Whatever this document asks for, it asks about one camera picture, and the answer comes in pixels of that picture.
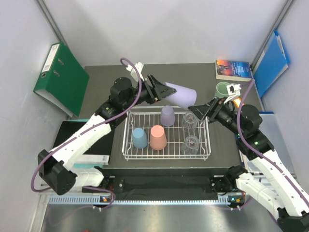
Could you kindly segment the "purple plastic cup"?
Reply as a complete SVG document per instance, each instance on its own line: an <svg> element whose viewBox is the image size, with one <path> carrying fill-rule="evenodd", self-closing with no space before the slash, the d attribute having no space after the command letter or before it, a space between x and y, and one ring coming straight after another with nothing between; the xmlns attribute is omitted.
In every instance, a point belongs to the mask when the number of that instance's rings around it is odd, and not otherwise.
<svg viewBox="0 0 309 232"><path fill-rule="evenodd" d="M187 110L197 100L197 92L194 89L165 82L166 86L176 89L176 93L165 98L168 102Z"/></svg>
<svg viewBox="0 0 309 232"><path fill-rule="evenodd" d="M175 113L171 106L166 105L162 108L160 121L161 124L165 127L172 126L175 123Z"/></svg>

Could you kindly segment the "pink plastic cup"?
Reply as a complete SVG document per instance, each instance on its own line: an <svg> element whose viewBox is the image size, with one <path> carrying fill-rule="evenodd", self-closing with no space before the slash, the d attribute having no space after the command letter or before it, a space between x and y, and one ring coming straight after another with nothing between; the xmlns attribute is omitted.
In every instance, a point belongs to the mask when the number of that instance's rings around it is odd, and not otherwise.
<svg viewBox="0 0 309 232"><path fill-rule="evenodd" d="M154 150L162 150L167 145L165 130L160 125L155 125L150 130L150 147Z"/></svg>

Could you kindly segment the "blue plastic cup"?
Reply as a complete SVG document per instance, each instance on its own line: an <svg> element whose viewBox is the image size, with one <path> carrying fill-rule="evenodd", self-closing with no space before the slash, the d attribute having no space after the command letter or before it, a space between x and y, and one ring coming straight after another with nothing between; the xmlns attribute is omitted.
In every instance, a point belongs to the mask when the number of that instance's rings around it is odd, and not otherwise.
<svg viewBox="0 0 309 232"><path fill-rule="evenodd" d="M137 149L145 148L148 145L147 134L142 128L135 128L132 137L132 143Z"/></svg>

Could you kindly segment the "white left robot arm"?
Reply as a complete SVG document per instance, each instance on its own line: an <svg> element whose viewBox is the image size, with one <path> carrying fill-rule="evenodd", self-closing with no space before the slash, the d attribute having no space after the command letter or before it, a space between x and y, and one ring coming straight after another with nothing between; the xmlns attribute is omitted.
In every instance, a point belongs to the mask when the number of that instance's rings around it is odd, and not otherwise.
<svg viewBox="0 0 309 232"><path fill-rule="evenodd" d="M138 79L133 87L129 78L115 80L108 100L69 139L38 154L38 173L56 194L63 195L72 188L98 187L104 179L99 167L76 170L73 168L78 158L94 143L108 135L127 117L127 112L136 104L156 103L174 93L168 87L149 75L150 82Z"/></svg>

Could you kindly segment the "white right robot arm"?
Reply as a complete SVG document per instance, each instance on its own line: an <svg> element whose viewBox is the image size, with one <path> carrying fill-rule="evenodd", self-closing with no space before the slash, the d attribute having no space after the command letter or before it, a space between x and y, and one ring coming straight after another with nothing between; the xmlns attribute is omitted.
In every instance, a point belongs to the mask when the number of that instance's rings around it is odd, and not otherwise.
<svg viewBox="0 0 309 232"><path fill-rule="evenodd" d="M259 110L245 104L234 111L224 98L213 98L209 103L188 109L198 119L219 122L238 136L238 149L261 171L272 188L260 183L240 165L230 167L224 174L227 186L231 190L244 191L259 202L283 232L307 232L309 195L284 166L271 141L260 131Z"/></svg>

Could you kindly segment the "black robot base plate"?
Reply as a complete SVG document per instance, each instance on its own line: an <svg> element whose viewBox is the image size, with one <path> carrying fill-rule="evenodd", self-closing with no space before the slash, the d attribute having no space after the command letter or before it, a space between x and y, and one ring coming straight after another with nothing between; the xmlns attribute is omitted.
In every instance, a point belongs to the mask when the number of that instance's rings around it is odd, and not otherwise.
<svg viewBox="0 0 309 232"><path fill-rule="evenodd" d="M101 186L116 194L134 190L200 190L205 193L236 191L232 181L223 177L227 169L213 168L97 168L104 175Z"/></svg>

